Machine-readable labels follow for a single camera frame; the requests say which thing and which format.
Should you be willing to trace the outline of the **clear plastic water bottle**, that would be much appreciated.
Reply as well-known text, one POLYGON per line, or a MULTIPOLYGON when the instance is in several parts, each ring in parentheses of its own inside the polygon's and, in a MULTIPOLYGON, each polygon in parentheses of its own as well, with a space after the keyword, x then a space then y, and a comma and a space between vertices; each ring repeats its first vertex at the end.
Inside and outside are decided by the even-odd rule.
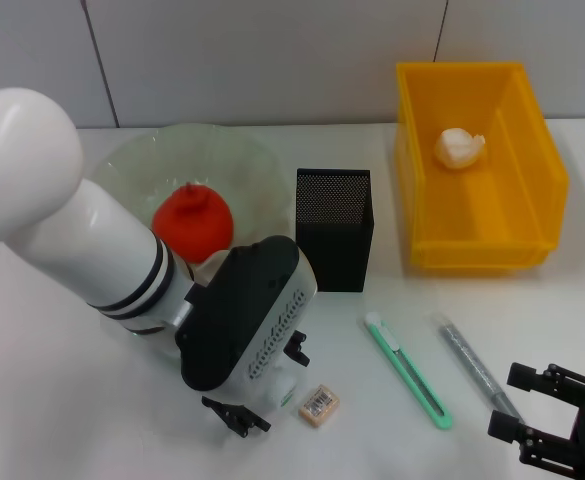
POLYGON ((275 410, 293 396, 293 355, 300 347, 297 314, 261 320, 237 314, 215 317, 192 311, 180 325, 156 318, 124 321, 176 364, 185 384, 223 404, 275 410))

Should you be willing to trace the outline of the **white paper ball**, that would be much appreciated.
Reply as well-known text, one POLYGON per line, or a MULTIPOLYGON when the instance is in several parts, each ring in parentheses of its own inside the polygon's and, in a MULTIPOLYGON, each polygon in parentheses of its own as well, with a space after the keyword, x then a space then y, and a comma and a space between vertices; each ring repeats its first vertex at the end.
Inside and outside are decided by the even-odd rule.
POLYGON ((475 164, 485 153, 483 135, 472 135, 462 128, 444 130, 436 140, 434 156, 444 167, 461 170, 475 164))

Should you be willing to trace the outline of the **red-orange fruit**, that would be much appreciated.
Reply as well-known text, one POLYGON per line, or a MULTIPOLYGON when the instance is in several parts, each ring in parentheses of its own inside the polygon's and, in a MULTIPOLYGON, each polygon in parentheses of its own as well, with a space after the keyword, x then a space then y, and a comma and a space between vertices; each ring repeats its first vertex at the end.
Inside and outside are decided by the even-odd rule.
POLYGON ((193 264, 230 247, 234 222, 223 198, 213 189, 186 184, 155 212, 152 230, 178 256, 193 264))

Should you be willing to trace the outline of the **yellow plastic bin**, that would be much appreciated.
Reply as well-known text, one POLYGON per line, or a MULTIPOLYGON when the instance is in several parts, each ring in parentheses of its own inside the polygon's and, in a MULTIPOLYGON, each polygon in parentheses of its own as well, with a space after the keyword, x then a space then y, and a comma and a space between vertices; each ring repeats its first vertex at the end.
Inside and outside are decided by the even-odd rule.
POLYGON ((422 269, 508 271, 541 264, 559 244, 569 176, 518 63, 400 63, 394 163, 407 248, 422 269), (485 145, 445 167, 440 135, 485 145))

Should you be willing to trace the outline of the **black mesh pen holder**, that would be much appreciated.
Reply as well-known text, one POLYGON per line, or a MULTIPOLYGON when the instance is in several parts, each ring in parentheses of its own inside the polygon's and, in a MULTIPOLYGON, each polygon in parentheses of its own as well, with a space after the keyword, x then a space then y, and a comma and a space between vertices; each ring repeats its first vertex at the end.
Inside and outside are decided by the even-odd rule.
POLYGON ((368 170, 297 170, 295 238, 319 291, 364 290, 373 231, 368 170))

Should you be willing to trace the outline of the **beige eraser with barcode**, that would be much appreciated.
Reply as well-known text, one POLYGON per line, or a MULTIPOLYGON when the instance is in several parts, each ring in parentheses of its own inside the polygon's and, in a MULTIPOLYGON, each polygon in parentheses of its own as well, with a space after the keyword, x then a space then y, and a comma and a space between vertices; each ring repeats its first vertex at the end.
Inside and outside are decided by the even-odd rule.
POLYGON ((313 428, 322 426, 340 405, 339 397, 326 385, 312 390, 298 410, 299 416, 313 428))

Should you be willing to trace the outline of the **green utility knife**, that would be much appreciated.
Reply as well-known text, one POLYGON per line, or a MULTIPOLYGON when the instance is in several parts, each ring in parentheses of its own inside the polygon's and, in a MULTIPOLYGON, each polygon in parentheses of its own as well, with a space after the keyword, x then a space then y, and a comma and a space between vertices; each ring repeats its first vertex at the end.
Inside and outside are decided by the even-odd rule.
POLYGON ((411 358, 401 348, 381 317, 371 312, 365 316, 363 322, 384 356, 433 424, 440 430, 451 429, 453 419, 450 412, 428 385, 411 358))

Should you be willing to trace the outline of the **grey marker pen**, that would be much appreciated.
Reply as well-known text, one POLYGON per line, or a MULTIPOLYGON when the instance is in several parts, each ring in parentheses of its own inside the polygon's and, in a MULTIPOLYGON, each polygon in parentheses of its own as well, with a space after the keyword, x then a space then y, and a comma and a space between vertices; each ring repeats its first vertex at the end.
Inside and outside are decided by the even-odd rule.
POLYGON ((440 313, 430 315, 429 320, 484 401, 494 410, 510 415, 524 423, 523 417, 512 401, 456 325, 448 317, 440 313))

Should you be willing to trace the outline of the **green glass fruit plate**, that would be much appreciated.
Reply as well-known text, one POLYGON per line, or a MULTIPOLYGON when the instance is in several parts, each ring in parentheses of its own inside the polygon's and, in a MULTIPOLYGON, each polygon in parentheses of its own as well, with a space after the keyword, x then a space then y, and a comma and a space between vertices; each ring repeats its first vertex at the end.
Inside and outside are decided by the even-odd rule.
POLYGON ((178 188, 199 184, 216 191, 233 217, 228 249, 193 264, 161 239, 203 285, 231 248, 290 233, 293 196, 275 155, 224 127, 182 124, 137 137, 107 157, 92 179, 151 230, 155 212, 178 188))

